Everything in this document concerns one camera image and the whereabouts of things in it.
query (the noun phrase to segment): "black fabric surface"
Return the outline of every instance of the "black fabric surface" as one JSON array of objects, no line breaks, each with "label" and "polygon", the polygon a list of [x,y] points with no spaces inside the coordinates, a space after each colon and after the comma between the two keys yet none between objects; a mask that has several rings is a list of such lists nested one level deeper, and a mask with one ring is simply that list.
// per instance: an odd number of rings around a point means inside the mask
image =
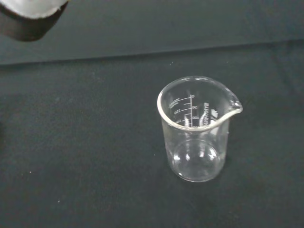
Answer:
[{"label": "black fabric surface", "polygon": [[[0,227],[304,227],[303,58],[286,42],[0,67]],[[170,170],[156,109],[190,75],[244,107],[206,183]]]},{"label": "black fabric surface", "polygon": [[303,9],[303,0],[72,0],[42,40],[0,36],[0,65],[299,40]]}]

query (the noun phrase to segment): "beaker base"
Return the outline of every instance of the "beaker base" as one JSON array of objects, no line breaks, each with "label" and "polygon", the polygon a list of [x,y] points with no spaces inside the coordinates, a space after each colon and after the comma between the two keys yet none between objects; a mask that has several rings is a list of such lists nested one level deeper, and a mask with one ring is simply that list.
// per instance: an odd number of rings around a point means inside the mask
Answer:
[{"label": "beaker base", "polygon": [[170,165],[179,177],[204,182],[215,178],[224,162],[217,150],[206,141],[188,140],[177,146]]}]

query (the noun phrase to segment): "table surface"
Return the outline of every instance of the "table surface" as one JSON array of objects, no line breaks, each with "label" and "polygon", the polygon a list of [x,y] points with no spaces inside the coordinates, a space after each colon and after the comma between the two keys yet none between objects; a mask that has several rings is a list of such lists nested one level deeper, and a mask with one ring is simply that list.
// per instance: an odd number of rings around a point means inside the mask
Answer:
[{"label": "table surface", "polygon": [[[2,228],[304,227],[304,43],[0,67]],[[169,168],[160,90],[209,76],[244,111],[221,174]]]}]

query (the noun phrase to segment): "black object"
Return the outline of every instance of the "black object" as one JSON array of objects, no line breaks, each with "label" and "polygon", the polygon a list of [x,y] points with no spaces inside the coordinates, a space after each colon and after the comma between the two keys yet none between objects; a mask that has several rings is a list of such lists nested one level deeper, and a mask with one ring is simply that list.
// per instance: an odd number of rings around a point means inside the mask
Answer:
[{"label": "black object", "polygon": [[0,4],[0,34],[19,41],[36,41],[41,39],[57,22],[68,2],[55,14],[43,19],[21,17]]}]

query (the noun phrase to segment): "transparent glass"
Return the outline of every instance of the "transparent glass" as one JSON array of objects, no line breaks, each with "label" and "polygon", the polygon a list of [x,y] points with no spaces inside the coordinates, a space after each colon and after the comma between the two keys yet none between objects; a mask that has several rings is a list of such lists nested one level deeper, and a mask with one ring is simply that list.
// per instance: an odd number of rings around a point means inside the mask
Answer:
[{"label": "transparent glass", "polygon": [[225,163],[229,119],[243,111],[238,98],[220,82],[191,76],[168,84],[157,107],[172,170],[193,182],[216,177]]}]

